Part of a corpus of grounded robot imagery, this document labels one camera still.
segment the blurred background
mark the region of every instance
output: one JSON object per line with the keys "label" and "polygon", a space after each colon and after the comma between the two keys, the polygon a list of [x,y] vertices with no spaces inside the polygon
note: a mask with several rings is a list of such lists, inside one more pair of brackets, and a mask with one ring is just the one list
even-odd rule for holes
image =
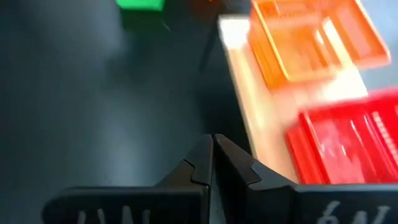
{"label": "blurred background", "polygon": [[[113,0],[2,1],[0,222],[41,223],[44,202],[69,186],[156,184],[203,133],[248,151],[219,39],[198,69],[223,4],[249,6],[166,0],[163,12],[132,13]],[[363,4],[392,55],[363,80],[396,85],[398,2]]]}

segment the red plastic tray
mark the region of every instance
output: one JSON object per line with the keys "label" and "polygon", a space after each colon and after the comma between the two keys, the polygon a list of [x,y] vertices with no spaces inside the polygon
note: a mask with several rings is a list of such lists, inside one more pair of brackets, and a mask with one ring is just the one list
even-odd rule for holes
{"label": "red plastic tray", "polygon": [[303,184],[398,182],[398,91],[304,111],[287,132]]}

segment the orange plastic tray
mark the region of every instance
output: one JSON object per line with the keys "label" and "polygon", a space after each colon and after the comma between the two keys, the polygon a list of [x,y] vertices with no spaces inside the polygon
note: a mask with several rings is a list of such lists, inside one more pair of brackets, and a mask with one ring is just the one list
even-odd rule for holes
{"label": "orange plastic tray", "polygon": [[252,5],[248,39],[269,88],[391,61],[356,0],[253,0]]}

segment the white surface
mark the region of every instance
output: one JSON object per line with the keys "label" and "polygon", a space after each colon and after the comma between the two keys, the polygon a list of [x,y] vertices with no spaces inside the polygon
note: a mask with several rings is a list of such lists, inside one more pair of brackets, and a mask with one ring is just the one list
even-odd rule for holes
{"label": "white surface", "polygon": [[253,155],[263,164],[298,182],[284,141],[286,129],[302,108],[368,93],[357,70],[334,80],[269,91],[247,42],[249,18],[221,16],[220,34]]}

